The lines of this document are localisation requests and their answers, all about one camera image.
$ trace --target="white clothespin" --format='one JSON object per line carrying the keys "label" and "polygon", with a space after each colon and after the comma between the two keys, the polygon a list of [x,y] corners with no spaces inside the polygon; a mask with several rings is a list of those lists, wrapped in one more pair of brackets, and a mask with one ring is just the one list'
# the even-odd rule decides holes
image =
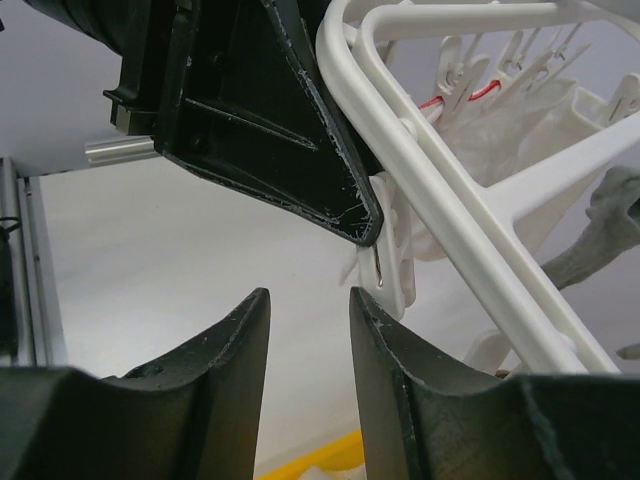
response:
{"label": "white clothespin", "polygon": [[605,127],[619,122],[640,110],[640,75],[625,75],[604,111],[602,122]]}
{"label": "white clothespin", "polygon": [[464,56],[461,36],[446,37],[442,42],[435,92],[444,103],[441,125],[454,121],[464,110],[491,62],[488,55],[474,56],[481,38],[482,35],[475,36]]}
{"label": "white clothespin", "polygon": [[360,285],[399,321],[416,299],[410,207],[388,173],[370,180],[384,224],[374,246],[358,249]]}
{"label": "white clothespin", "polygon": [[542,70],[542,72],[544,73],[544,76],[542,78],[540,77],[536,78],[533,85],[529,89],[530,93],[540,90],[549,82],[557,78],[558,75],[560,75],[564,70],[566,70],[567,67],[571,66],[571,64],[573,64],[578,58],[580,58],[584,54],[584,52],[586,52],[589,49],[590,44],[587,43],[578,47],[576,51],[573,53],[573,55],[569,57],[566,56],[566,52],[567,52],[567,49],[569,48],[569,44],[575,37],[576,33],[578,33],[578,30],[580,30],[580,28],[582,28],[582,23],[576,24],[573,27],[573,29],[571,29],[571,31],[569,32],[569,35],[567,35],[564,41],[560,44],[560,46],[558,46],[558,48],[554,48],[554,45],[558,40],[558,37],[562,33],[563,28],[560,27],[558,30],[556,30],[556,33],[551,38],[551,42],[549,43],[547,50],[551,50],[553,52],[552,60],[560,59],[562,63],[554,67],[551,64],[551,61],[549,61],[549,63]]}
{"label": "white clothespin", "polygon": [[[534,40],[536,36],[537,33],[534,31],[532,33]],[[547,50],[540,54],[531,64],[523,67],[522,62],[526,58],[530,44],[533,43],[533,40],[530,39],[524,46],[523,51],[519,52],[523,38],[524,32],[518,30],[514,32],[509,42],[507,42],[496,65],[495,78],[500,82],[500,91],[483,106],[485,112],[499,108],[518,92],[527,90],[538,78],[540,72],[544,71],[545,66],[553,57],[553,51]],[[514,68],[518,70],[518,73],[512,75],[509,70]]]}
{"label": "white clothespin", "polygon": [[531,33],[531,35],[529,35],[529,38],[527,39],[527,43],[524,45],[524,47],[522,47],[522,50],[520,50],[519,53],[514,53],[512,57],[512,61],[514,63],[514,66],[516,66],[519,70],[522,70],[524,68],[524,62],[527,59],[527,54],[529,53],[531,46],[535,43],[536,39],[538,38],[538,35],[540,34],[541,30],[542,30],[541,28],[536,28]]}
{"label": "white clothespin", "polygon": [[531,89],[529,90],[529,93],[537,92],[542,87],[547,85],[549,82],[556,79],[558,75],[560,75],[564,70],[567,69],[567,67],[571,66],[573,62],[575,62],[578,58],[580,58],[580,56],[582,56],[584,52],[586,52],[589,49],[590,46],[591,44],[585,44],[585,45],[582,45],[581,47],[578,47],[575,53],[571,55],[569,58],[567,58],[561,65],[557,66],[554,69],[547,68],[546,75],[543,78],[539,78],[534,81],[533,85],[531,86]]}

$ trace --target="gray wall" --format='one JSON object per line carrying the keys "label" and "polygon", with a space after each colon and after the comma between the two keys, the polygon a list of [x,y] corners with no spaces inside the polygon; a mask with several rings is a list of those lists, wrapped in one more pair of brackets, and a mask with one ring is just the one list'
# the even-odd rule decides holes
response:
{"label": "gray wall", "polygon": [[120,59],[22,1],[0,3],[0,155],[37,175],[86,165],[84,143],[113,137]]}

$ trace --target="white plastic bar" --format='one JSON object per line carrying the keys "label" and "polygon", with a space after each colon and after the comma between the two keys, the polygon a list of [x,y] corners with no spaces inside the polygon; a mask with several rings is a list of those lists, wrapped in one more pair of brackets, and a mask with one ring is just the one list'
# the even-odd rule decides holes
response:
{"label": "white plastic bar", "polygon": [[[487,201],[509,220],[519,220],[633,147],[639,132],[636,113],[491,186],[485,193]],[[501,202],[505,198],[508,205]]]}
{"label": "white plastic bar", "polygon": [[[522,15],[527,15],[527,17],[522,19],[520,18]],[[366,74],[368,80],[373,82],[377,91],[393,109],[394,114],[413,122],[418,132],[418,141],[423,151],[423,154],[419,156],[420,161],[415,162],[418,158],[415,156],[409,159],[407,154],[396,154],[391,163],[399,165],[391,166],[381,159],[400,188],[403,190],[416,188],[414,186],[416,179],[421,178],[424,181],[424,172],[422,175],[420,172],[421,169],[424,170],[424,162],[433,162],[455,192],[455,196],[462,201],[468,212],[489,237],[490,242],[497,248],[501,260],[506,260],[519,283],[522,282],[521,285],[524,289],[533,296],[543,311],[542,316],[546,316],[557,331],[569,336],[575,342],[578,358],[589,371],[600,373],[619,372],[619,370],[566,300],[544,275],[526,248],[517,240],[512,225],[500,222],[487,203],[483,201],[478,185],[458,162],[435,129],[424,119],[418,108],[407,99],[404,90],[380,61],[372,46],[374,38],[377,40],[396,38],[397,36],[404,38],[411,33],[423,37],[425,36],[425,22],[433,25],[436,29],[443,29],[442,32],[449,32],[448,27],[458,26],[460,30],[454,29],[455,33],[476,33],[478,31],[560,25],[577,21],[585,22],[603,18],[603,15],[606,16],[606,12],[591,6],[578,8],[576,5],[575,8],[567,9],[556,4],[483,5],[465,6],[464,8],[458,5],[384,6],[373,9],[363,19],[358,39],[352,48],[353,57],[358,61],[359,68]],[[415,30],[412,31],[409,27],[407,31],[405,22],[410,26],[415,25]],[[386,35],[379,35],[380,29]],[[377,121],[382,121],[382,117],[378,117]],[[428,200],[426,192],[421,192],[421,195],[424,195],[421,200],[418,200],[417,197],[413,197],[412,200],[409,195],[407,197],[418,216],[424,221],[423,215],[427,209],[432,207],[432,204]],[[425,223],[435,234],[432,225]],[[461,232],[461,234],[470,235],[470,232]],[[493,256],[488,251],[483,251],[480,255],[487,258]],[[520,323],[521,321],[531,321],[531,319],[514,318],[513,321]]]}
{"label": "white plastic bar", "polygon": [[[319,52],[320,69],[325,81],[343,111],[360,134],[367,140],[383,165],[401,185],[418,215],[425,221],[439,242],[446,246],[445,250],[449,258],[476,293],[498,327],[513,342],[514,349],[518,355],[531,366],[534,372],[539,372],[540,370],[531,363],[530,359],[526,358],[535,356],[531,350],[538,350],[539,355],[546,356],[545,362],[547,365],[551,363],[554,364],[554,368],[557,368],[554,371],[566,372],[571,371],[571,369],[574,369],[573,371],[584,371],[586,367],[594,373],[618,372],[617,367],[602,347],[584,327],[558,291],[551,285],[551,282],[522,244],[517,241],[512,226],[503,225],[496,219],[486,203],[482,201],[483,195],[478,185],[469,177],[435,130],[425,122],[424,117],[416,106],[408,101],[402,88],[395,82],[395,79],[384,65],[381,66],[382,62],[379,61],[377,55],[370,55],[370,51],[368,51],[370,48],[367,43],[369,39],[373,43],[373,36],[371,35],[367,38],[367,35],[363,35],[362,32],[366,31],[366,24],[371,18],[371,14],[367,16],[362,24],[362,30],[354,45],[353,56],[350,54],[346,42],[340,38],[340,35],[335,35],[335,30],[340,27],[344,9],[348,4],[348,0],[335,0],[329,7],[325,21],[319,31],[316,46]],[[520,13],[528,11],[530,12],[529,15],[536,16],[535,19],[529,18],[526,23],[523,22],[525,28],[608,18],[603,15],[603,11],[585,7],[583,4],[580,5],[578,10],[573,10],[577,14],[572,16],[567,16],[567,11],[561,11],[561,8],[555,4],[527,4],[524,6],[484,5],[475,8],[484,9],[483,11],[488,11],[490,8],[493,13],[504,15],[502,12],[506,12],[507,9],[511,14],[517,11],[514,10],[514,7],[520,9]],[[417,9],[422,9],[425,17],[433,18],[429,9],[443,11],[443,9],[446,10],[452,8],[452,6],[410,6],[408,9],[407,7],[379,7],[376,12],[391,8],[404,9],[406,10],[405,13],[410,13],[410,17],[415,20],[416,17],[413,14]],[[468,16],[467,13],[470,8],[474,7],[466,5],[464,9],[458,8],[457,15],[461,17]],[[471,22],[473,25],[463,25],[464,31],[462,33],[515,28],[513,23],[502,23],[502,21],[499,26],[494,23],[489,28],[487,23],[484,22],[485,19],[483,17],[483,22],[479,26],[478,17],[474,17],[474,21]],[[387,32],[387,37],[376,36],[376,40],[381,38],[406,38],[404,24],[402,24],[402,28],[401,35],[391,35],[391,32]],[[447,28],[445,33],[448,34],[450,32],[451,30]],[[419,37],[429,36],[422,30],[413,33]],[[354,57],[360,60],[361,65],[354,62]],[[371,82],[374,82],[378,88],[374,88]],[[398,117],[402,118],[405,124],[411,122],[417,128],[420,147],[422,147],[421,155],[415,151],[409,151],[411,147],[408,144],[406,133],[403,132],[405,139],[400,138],[402,130],[397,130],[398,127],[395,125],[395,123],[398,123]],[[402,159],[402,166],[396,168],[397,166],[394,163],[398,162],[398,159]],[[435,172],[431,171],[434,166],[437,167]],[[453,191],[441,189],[440,180],[445,180],[446,186],[453,189]],[[461,201],[464,213],[457,211],[460,205],[456,205],[456,201]],[[445,212],[449,215],[460,216],[452,219],[447,217]],[[462,220],[462,223],[466,223],[466,225],[460,225],[456,220]],[[477,227],[481,232],[480,236],[478,236]],[[485,240],[489,240],[491,248],[482,248],[485,246]],[[476,258],[469,259],[469,256],[474,255]],[[473,268],[468,263],[475,263],[474,268],[483,269],[483,273],[488,277],[485,279],[477,278],[474,275]],[[509,270],[508,273],[504,271],[505,266]],[[502,278],[494,279],[491,277],[492,274],[498,272],[502,272],[499,274],[503,275]],[[491,277],[491,281],[487,282],[486,280],[489,277]],[[515,295],[507,298],[508,294],[504,292],[505,288],[508,289],[510,286],[514,287],[516,285],[518,288],[523,287],[523,291],[529,294],[529,298],[526,298],[527,296],[523,295],[522,291],[513,292]],[[500,297],[497,302],[494,301],[496,296]],[[529,308],[527,305],[529,305],[531,299],[534,299],[536,304],[535,311],[527,310]],[[515,333],[514,329],[505,328],[503,322],[508,322],[508,319],[501,318],[501,315],[504,314],[504,310],[501,309],[510,310],[509,302],[511,300],[522,302],[520,304],[520,313],[517,312],[517,307],[516,312],[511,310],[512,323],[518,324],[516,330],[523,328],[520,333]],[[523,314],[523,311],[532,313],[532,315]],[[527,338],[526,335],[531,331],[535,331],[537,335]],[[580,364],[581,368],[576,370],[574,368],[575,365],[569,366],[571,362],[568,359],[571,355],[568,350],[571,349],[567,347],[566,342],[561,342],[564,345],[559,345],[554,341],[554,346],[550,348],[550,350],[555,351],[553,353],[562,353],[564,360],[560,362],[556,362],[558,357],[554,358],[549,349],[545,349],[541,345],[533,345],[540,341],[541,336],[554,336],[553,334],[557,334],[558,331],[567,335],[576,345],[578,357],[582,362]],[[523,346],[519,342],[521,338],[527,340],[525,342],[527,345]]]}
{"label": "white plastic bar", "polygon": [[608,19],[607,12],[575,2],[489,5],[384,5],[371,10],[360,34],[376,42],[524,30]]}
{"label": "white plastic bar", "polygon": [[[537,373],[586,373],[585,366],[356,63],[341,35],[348,3],[334,0],[329,5],[316,41],[319,67],[333,98],[391,176],[401,181],[411,205],[520,358]],[[440,147],[446,148],[444,142]],[[402,167],[398,158],[406,161]],[[600,371],[612,369],[607,365]]]}

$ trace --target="black plastic part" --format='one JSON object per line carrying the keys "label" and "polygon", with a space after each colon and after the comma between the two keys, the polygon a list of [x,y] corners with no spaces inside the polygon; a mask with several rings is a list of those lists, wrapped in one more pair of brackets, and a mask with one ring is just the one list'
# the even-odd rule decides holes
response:
{"label": "black plastic part", "polygon": [[324,91],[296,0],[193,0],[174,18],[167,66],[158,152],[354,243],[375,241],[373,172]]}
{"label": "black plastic part", "polygon": [[120,131],[152,136],[202,178],[375,242],[368,177],[381,167],[315,60],[328,0],[25,1],[122,55],[120,85],[105,92]]}
{"label": "black plastic part", "polygon": [[256,290],[121,379],[0,369],[0,479],[251,480],[269,316]]}
{"label": "black plastic part", "polygon": [[351,293],[369,480],[640,478],[640,380],[479,373]]}

